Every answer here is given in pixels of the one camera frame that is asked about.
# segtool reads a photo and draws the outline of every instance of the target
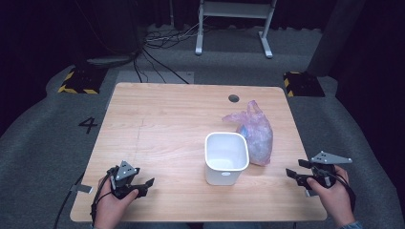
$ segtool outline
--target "black floor mat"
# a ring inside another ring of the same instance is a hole
[[[307,72],[287,72],[284,73],[283,78],[289,97],[325,97],[324,91],[322,90],[316,76],[310,75]]]
[[[91,69],[88,71],[80,71],[76,68],[66,76],[59,93],[72,94],[99,94],[100,86],[104,80],[108,69]]]

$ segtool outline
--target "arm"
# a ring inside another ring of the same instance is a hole
[[[336,165],[335,169],[337,175],[341,176],[347,182],[349,182],[348,173],[344,169]],[[356,222],[352,213],[349,194],[340,182],[336,182],[329,189],[324,188],[313,178],[308,178],[307,183],[312,188],[312,190],[319,195],[322,204],[324,205],[327,212],[333,217],[334,223],[338,228],[349,226],[350,224]]]
[[[111,193],[111,181],[107,179],[101,189],[100,199],[97,203],[94,227],[97,229],[115,228],[119,224],[129,204],[137,197],[138,192],[139,191],[136,189],[125,198],[118,199]]]

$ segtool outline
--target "translucent plastic bag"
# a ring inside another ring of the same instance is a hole
[[[223,121],[239,123],[237,133],[246,139],[250,163],[266,166],[273,148],[273,130],[255,100],[247,103],[247,112],[229,114]]]

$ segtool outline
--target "white container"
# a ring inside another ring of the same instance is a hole
[[[205,138],[205,178],[212,185],[233,185],[249,164],[245,138],[214,132]]]

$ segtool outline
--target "yellow hazard stripe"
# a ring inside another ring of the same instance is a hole
[[[83,89],[83,91],[87,94],[97,94],[97,92],[93,89]]]
[[[63,93],[65,91],[65,86],[66,85],[62,85],[62,87],[59,88],[59,90],[57,90],[58,93]]]
[[[289,81],[287,78],[284,80],[284,85],[286,85],[286,87],[288,87],[288,85],[289,85]]]
[[[65,88],[65,91],[64,92],[66,92],[66,93],[72,93],[72,94],[77,94],[77,91],[75,91],[75,89],[66,89]]]
[[[68,73],[68,75],[67,75],[66,78],[65,78],[65,81],[68,80],[68,79],[70,79],[70,78],[72,77],[72,75],[74,75],[74,73],[75,73],[75,72]]]

